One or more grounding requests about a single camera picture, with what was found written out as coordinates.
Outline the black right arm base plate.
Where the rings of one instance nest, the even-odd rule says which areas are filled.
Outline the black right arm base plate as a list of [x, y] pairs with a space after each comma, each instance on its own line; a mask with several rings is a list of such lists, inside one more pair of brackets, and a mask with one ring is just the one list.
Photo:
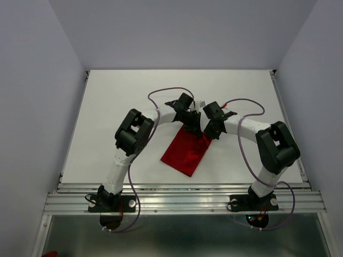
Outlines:
[[227, 209], [232, 212], [277, 211], [279, 206], [275, 194], [269, 194], [262, 198], [252, 194], [234, 194], [229, 196]]

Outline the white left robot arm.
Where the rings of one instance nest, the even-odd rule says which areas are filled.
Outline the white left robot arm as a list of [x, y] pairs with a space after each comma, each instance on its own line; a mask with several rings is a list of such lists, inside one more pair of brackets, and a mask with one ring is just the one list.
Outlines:
[[115, 133], [114, 161], [106, 180], [98, 188], [101, 205], [108, 211], [119, 206], [119, 197], [129, 166], [147, 146], [159, 125], [180, 122], [185, 130], [200, 137], [200, 109], [204, 101], [195, 101], [183, 93], [177, 100], [140, 112], [131, 109]]

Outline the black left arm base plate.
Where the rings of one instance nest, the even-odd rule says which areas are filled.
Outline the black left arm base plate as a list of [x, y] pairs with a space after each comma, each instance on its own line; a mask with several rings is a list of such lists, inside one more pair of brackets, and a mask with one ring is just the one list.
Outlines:
[[135, 196], [122, 195], [114, 202], [103, 201], [97, 194], [85, 195], [89, 213], [134, 213], [138, 206]]

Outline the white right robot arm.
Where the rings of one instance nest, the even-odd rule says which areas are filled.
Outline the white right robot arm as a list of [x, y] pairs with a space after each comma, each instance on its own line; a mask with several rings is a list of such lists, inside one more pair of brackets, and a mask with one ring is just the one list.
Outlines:
[[[300, 150], [284, 122], [278, 121], [269, 124], [250, 119], [252, 116], [261, 116], [265, 113], [265, 108], [259, 103], [257, 105], [262, 110], [260, 113], [243, 116], [228, 111], [226, 107], [219, 106], [217, 102], [203, 107], [203, 111], [209, 119], [209, 123], [204, 129], [206, 136], [218, 140], [223, 133], [237, 135], [243, 160], [255, 179], [249, 189], [250, 193], [247, 195], [247, 204], [253, 209], [258, 209], [265, 204], [266, 196], [277, 186], [282, 174], [301, 156]], [[258, 175], [253, 172], [248, 163], [242, 146], [242, 138], [257, 144], [262, 163]]]

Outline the red cloth napkin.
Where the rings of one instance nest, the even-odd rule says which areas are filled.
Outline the red cloth napkin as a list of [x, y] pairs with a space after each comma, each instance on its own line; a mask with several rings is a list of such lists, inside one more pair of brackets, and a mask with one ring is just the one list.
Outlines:
[[208, 150], [212, 139], [204, 132], [200, 136], [186, 131], [183, 125], [160, 159], [178, 172], [192, 177]]

